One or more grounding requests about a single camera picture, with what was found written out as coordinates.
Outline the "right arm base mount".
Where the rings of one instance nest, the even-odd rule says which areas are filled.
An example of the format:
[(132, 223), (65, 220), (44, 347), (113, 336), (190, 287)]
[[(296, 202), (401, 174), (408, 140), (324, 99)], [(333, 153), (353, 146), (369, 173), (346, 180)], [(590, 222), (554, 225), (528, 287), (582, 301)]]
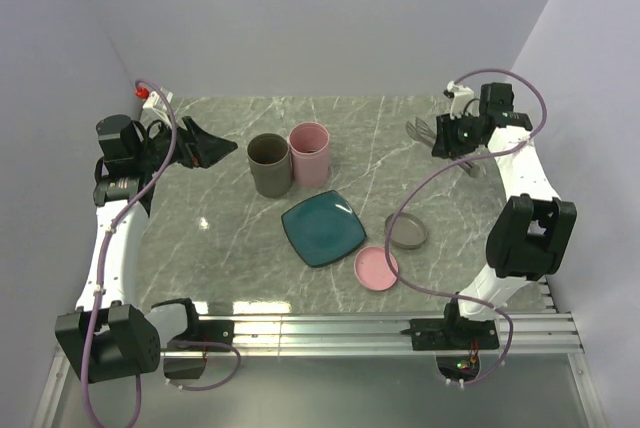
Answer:
[(436, 366), (446, 381), (466, 383), (481, 371), (480, 352), (500, 347), (493, 321), (469, 321), (455, 315), (451, 319), (411, 319), (400, 332), (408, 336), (413, 351), (437, 351)]

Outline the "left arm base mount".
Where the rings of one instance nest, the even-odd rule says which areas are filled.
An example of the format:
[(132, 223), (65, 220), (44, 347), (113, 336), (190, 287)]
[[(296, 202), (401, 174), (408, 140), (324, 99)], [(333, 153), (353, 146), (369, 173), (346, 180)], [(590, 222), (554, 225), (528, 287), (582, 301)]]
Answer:
[(235, 323), (231, 320), (205, 320), (194, 334), (171, 340), (164, 350), (163, 373), (172, 381), (198, 380), (205, 372), (210, 353), (230, 353), (222, 347), (233, 345)]

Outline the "grey cylindrical container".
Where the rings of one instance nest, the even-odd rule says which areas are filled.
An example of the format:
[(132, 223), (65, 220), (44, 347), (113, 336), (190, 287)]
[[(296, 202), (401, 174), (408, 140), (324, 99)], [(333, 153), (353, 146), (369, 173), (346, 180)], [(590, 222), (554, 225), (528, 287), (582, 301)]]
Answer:
[(293, 181), (288, 142), (275, 133), (254, 137), (247, 146), (249, 168), (257, 192), (267, 198), (279, 198)]

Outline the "metal serving tongs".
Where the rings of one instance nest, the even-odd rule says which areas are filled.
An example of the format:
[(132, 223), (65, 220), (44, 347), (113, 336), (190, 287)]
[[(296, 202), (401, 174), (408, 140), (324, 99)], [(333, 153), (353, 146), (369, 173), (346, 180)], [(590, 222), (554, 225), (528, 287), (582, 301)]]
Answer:
[[(419, 142), (428, 148), (434, 147), (436, 133), (421, 118), (416, 117), (414, 122), (407, 121), (405, 123), (405, 130), (412, 140)], [(472, 162), (462, 163), (459, 165), (459, 168), (471, 178), (478, 178), (481, 173), (480, 167)]]

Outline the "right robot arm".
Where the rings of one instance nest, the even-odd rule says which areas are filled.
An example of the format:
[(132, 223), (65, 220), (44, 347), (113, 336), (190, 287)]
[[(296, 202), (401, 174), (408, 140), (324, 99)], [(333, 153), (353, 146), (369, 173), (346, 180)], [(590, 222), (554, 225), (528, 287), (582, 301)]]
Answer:
[(433, 156), (462, 159), (485, 147), (495, 157), (506, 197), (486, 241), (485, 266), (445, 310), (442, 337), (461, 348), (519, 289), (557, 272), (577, 208), (561, 200), (548, 181), (530, 118), (514, 110), (511, 85), (485, 84), (475, 94), (450, 82), (444, 94), (451, 107), (436, 119)]

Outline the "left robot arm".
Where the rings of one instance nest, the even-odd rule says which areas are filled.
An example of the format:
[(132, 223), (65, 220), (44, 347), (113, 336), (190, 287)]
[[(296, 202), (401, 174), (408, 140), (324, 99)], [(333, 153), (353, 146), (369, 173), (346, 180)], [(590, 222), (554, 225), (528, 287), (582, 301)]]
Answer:
[(206, 169), (238, 146), (207, 133), (189, 116), (176, 129), (155, 124), (159, 130), (153, 133), (127, 115), (113, 115), (96, 126), (103, 155), (94, 172), (94, 253), (74, 312), (55, 324), (73, 370), (90, 384), (153, 372), (169, 342), (190, 350), (202, 338), (189, 298), (157, 303), (149, 313), (137, 307), (135, 270), (154, 195), (146, 185), (164, 162)]

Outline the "pink cylindrical container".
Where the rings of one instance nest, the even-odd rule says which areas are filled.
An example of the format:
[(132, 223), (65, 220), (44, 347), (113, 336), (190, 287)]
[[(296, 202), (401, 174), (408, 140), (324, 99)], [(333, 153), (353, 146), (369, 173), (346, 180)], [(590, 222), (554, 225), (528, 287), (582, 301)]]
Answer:
[(303, 187), (320, 187), (329, 177), (330, 135), (316, 122), (295, 126), (289, 134), (295, 181)]

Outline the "grey round lid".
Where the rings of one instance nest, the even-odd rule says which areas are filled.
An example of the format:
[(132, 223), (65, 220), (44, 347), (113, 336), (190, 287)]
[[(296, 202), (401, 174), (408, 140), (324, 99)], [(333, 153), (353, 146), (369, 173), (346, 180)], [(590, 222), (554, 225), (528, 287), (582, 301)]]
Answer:
[[(391, 227), (393, 214), (385, 219), (385, 233)], [(391, 232), (390, 243), (398, 248), (413, 250), (420, 248), (427, 240), (428, 231), (426, 225), (417, 216), (411, 213), (401, 213)]]

